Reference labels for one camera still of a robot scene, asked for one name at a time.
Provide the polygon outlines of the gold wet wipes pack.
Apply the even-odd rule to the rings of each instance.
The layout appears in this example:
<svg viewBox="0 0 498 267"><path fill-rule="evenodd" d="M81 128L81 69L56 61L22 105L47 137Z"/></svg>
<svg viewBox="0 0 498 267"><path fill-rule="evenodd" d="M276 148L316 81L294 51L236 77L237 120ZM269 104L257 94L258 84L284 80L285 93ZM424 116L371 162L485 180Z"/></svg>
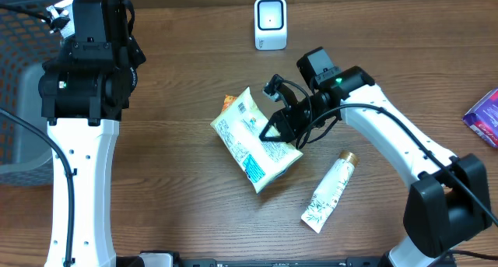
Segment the gold wet wipes pack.
<svg viewBox="0 0 498 267"><path fill-rule="evenodd" d="M210 123L256 193L284 174L303 155L290 143L261 141L259 135L267 123L249 88Z"/></svg>

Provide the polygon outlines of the small orange box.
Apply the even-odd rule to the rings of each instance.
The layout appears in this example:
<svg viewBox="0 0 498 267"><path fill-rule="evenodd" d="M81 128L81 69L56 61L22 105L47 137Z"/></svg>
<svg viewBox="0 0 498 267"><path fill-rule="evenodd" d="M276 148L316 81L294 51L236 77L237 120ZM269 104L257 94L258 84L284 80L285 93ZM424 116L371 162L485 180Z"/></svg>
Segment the small orange box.
<svg viewBox="0 0 498 267"><path fill-rule="evenodd" d="M237 100L237 97L231 95L225 95L221 111L224 112L226 109L228 109L235 100Z"/></svg>

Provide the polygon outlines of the white floral tube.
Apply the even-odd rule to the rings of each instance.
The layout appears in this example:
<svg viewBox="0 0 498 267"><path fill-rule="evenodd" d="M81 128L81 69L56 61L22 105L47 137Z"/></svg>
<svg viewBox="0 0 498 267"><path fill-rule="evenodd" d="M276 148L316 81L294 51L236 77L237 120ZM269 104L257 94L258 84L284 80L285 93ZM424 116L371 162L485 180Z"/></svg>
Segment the white floral tube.
<svg viewBox="0 0 498 267"><path fill-rule="evenodd" d="M310 204L301 219L317 234L338 205L358 162L355 154L347 150L341 151L312 194Z"/></svg>

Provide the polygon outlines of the red purple snack packet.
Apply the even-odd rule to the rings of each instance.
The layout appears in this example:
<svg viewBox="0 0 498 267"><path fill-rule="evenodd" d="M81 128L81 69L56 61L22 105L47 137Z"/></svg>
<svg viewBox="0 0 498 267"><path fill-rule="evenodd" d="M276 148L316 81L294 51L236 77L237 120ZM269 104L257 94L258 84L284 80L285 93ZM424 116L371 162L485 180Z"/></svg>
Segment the red purple snack packet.
<svg viewBox="0 0 498 267"><path fill-rule="evenodd" d="M490 90L463 116L462 121L481 139L497 148L497 89Z"/></svg>

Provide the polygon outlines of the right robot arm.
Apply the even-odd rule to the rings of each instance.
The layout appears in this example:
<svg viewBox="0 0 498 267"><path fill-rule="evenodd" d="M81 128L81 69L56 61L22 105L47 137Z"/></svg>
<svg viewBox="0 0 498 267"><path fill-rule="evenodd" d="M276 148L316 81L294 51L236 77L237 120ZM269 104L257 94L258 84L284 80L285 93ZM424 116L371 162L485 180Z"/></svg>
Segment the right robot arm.
<svg viewBox="0 0 498 267"><path fill-rule="evenodd" d="M284 106L260 134L263 141L304 147L316 128L337 121L363 135L393 166L409 191L405 239L380 257L351 258L351 266L453 266L459 245L497 222L484 163L458 156L405 117L358 66L341 69L318 47L296 63L305 86L274 75L264 94Z"/></svg>

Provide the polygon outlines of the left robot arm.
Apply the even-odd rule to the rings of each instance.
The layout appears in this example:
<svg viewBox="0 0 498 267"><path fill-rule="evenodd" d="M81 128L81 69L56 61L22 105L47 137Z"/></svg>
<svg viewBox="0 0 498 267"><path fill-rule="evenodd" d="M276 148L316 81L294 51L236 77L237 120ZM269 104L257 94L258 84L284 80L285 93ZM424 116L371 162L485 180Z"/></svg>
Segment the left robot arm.
<svg viewBox="0 0 498 267"><path fill-rule="evenodd" d="M129 0L64 0L48 9L63 42L38 89L53 157L49 266L114 266L110 178L122 112L146 57Z"/></svg>

